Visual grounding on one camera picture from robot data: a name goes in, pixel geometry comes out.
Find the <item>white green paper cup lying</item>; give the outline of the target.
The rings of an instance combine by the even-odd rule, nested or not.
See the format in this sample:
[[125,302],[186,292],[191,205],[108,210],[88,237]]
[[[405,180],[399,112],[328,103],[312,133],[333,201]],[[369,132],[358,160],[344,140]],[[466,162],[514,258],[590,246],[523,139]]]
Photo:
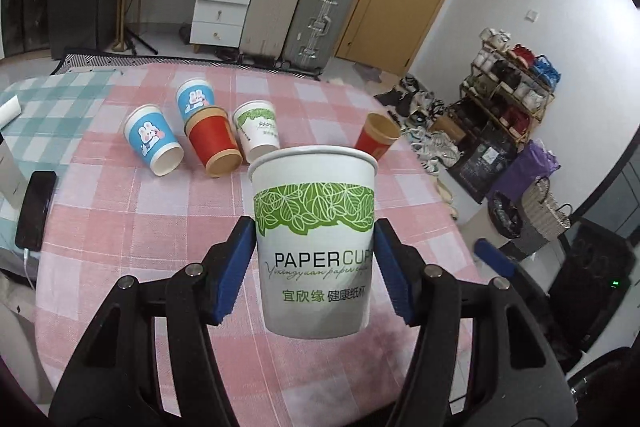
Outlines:
[[265,100],[241,104],[232,114],[242,152],[249,164],[268,153],[279,150],[280,140],[276,110]]

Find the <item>red paper cup lying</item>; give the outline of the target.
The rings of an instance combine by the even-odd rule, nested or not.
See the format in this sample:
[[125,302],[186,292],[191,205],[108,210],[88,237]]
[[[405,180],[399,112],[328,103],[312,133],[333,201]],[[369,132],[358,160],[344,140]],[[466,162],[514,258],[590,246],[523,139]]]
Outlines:
[[211,178],[227,176],[242,164],[242,153],[223,108],[198,110],[184,125],[184,132]]

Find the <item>black printed bag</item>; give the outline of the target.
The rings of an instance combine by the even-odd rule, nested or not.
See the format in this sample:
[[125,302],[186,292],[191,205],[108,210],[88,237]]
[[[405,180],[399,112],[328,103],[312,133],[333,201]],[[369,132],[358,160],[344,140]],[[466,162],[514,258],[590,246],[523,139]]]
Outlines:
[[478,141],[448,172],[474,202],[480,204],[516,155],[518,148],[513,144]]

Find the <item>red paper cup upright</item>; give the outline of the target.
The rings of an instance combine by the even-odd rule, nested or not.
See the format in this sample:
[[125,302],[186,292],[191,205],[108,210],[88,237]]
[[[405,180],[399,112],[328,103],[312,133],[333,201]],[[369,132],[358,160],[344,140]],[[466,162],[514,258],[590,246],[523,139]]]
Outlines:
[[369,113],[355,144],[356,150],[371,155],[380,160],[390,147],[400,138],[398,124],[390,117]]

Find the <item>blue rabbit cup front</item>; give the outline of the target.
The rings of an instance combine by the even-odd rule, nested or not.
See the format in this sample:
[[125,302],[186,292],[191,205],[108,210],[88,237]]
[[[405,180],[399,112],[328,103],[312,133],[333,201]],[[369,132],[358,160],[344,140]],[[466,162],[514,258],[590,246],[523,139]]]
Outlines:
[[183,148],[155,104],[133,110],[124,121],[122,133],[155,176],[167,176],[183,160]]

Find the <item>black glass cabinet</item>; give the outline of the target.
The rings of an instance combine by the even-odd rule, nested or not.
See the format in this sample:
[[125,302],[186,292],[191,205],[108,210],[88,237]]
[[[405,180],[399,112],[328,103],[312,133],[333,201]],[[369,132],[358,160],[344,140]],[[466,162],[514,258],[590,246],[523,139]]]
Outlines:
[[48,0],[1,0],[5,57],[49,47]]

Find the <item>beige suitcase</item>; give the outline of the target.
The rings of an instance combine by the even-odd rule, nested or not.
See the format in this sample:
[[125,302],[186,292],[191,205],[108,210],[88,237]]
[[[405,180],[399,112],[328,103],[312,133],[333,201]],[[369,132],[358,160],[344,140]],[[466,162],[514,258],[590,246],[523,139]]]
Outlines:
[[284,47],[298,0],[250,0],[239,50],[277,60]]

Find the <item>blue rabbit cup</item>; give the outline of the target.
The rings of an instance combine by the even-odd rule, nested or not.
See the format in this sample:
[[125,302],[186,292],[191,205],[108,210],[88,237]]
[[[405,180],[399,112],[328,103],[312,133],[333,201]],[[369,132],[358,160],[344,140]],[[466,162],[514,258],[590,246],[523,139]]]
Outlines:
[[122,133],[155,176],[167,176],[183,160],[183,148],[155,104],[133,110],[124,121]]
[[204,78],[186,80],[176,92],[176,103],[183,122],[199,110],[215,104],[215,92]]

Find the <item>black smartphone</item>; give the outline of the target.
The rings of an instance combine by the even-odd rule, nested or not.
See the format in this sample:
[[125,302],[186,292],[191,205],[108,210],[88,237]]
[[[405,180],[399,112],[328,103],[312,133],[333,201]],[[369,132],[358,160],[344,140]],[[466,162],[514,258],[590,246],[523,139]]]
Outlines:
[[41,251],[56,182],[54,171],[34,171],[30,176],[15,233],[15,246],[20,251]]

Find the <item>blue rabbit cup rear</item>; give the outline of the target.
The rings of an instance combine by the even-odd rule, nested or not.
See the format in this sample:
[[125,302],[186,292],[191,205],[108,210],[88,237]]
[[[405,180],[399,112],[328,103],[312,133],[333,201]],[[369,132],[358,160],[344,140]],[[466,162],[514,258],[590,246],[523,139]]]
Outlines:
[[204,78],[186,80],[176,92],[176,103],[183,122],[199,110],[215,104],[215,92]]

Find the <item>silver suitcase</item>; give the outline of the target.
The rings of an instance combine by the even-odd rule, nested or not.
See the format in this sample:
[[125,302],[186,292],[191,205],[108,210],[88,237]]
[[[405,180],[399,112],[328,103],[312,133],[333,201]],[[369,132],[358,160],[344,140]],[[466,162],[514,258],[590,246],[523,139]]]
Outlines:
[[320,74],[326,68],[352,0],[299,0],[282,51],[285,69]]

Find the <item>metal shoe rack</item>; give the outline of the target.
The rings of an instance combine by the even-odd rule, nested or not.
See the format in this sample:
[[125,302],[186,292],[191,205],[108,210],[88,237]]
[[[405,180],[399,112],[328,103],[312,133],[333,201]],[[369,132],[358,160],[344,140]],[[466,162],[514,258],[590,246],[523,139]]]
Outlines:
[[513,43],[505,30],[486,27],[459,92],[523,148],[544,120],[561,78],[548,57]]

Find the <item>woven basket bag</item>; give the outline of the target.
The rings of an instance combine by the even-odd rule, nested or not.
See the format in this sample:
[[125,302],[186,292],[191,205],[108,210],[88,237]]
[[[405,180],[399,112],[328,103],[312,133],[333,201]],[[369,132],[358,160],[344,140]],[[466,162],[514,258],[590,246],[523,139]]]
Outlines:
[[553,241],[572,225],[573,206],[556,201],[548,176],[542,176],[524,192],[521,204],[528,222],[547,241]]

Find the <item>white green-leaf paper cup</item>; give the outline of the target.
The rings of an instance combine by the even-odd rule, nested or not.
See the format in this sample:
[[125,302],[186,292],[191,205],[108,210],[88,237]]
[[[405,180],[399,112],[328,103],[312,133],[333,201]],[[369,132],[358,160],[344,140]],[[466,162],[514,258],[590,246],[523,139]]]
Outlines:
[[331,339],[367,327],[377,171],[371,155],[334,145],[284,148],[250,165],[268,331]]

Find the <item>teal checked tablecloth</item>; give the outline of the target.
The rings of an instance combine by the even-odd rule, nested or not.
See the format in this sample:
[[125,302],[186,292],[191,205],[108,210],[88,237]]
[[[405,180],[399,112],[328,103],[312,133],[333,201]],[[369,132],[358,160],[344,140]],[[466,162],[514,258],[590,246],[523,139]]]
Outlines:
[[21,114],[3,130],[17,166],[29,178],[35,171],[58,176],[43,234],[45,256],[80,258],[86,224],[102,176],[100,165],[84,165],[86,134],[115,134],[124,112],[101,106],[119,83],[117,70],[66,72],[12,84],[1,101],[17,98]]

